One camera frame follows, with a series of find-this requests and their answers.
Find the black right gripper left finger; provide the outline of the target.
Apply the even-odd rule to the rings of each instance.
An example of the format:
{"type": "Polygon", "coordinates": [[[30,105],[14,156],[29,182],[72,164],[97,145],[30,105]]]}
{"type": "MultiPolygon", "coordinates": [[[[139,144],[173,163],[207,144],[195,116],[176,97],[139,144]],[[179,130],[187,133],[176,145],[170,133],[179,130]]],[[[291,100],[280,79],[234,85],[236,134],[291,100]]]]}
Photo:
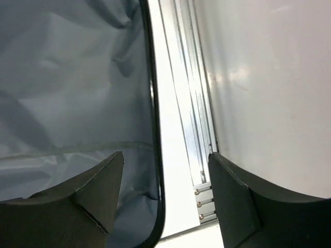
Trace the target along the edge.
{"type": "Polygon", "coordinates": [[[124,156],[28,198],[1,202],[1,247],[105,247],[113,230],[124,156]]]}

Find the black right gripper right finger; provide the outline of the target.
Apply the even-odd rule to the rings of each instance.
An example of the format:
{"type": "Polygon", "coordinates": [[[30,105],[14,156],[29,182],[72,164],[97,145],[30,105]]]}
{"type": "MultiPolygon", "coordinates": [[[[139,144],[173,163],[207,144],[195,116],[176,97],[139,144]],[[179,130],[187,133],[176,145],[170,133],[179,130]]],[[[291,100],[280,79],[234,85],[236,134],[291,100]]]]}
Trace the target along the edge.
{"type": "Polygon", "coordinates": [[[224,247],[330,247],[330,199],[291,191],[210,154],[224,247]]]}

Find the blue suitcase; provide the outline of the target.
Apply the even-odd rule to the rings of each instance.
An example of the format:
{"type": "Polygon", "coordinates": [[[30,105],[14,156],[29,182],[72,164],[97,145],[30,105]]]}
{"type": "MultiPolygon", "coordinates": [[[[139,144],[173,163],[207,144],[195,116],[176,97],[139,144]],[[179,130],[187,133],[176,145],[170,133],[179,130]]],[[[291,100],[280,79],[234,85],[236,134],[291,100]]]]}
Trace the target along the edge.
{"type": "Polygon", "coordinates": [[[1,1],[1,200],[121,151],[106,247],[154,247],[165,218],[147,1],[1,1]]]}

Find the aluminium table frame rail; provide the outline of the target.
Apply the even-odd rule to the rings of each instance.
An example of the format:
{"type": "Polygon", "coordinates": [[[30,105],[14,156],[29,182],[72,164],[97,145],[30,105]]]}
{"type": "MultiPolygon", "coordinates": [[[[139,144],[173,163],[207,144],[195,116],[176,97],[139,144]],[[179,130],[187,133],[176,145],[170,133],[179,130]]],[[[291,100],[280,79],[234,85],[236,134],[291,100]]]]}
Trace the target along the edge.
{"type": "Polygon", "coordinates": [[[207,74],[193,1],[160,1],[160,10],[176,103],[194,195],[195,219],[200,224],[217,218],[208,157],[217,151],[210,110],[207,74]]]}

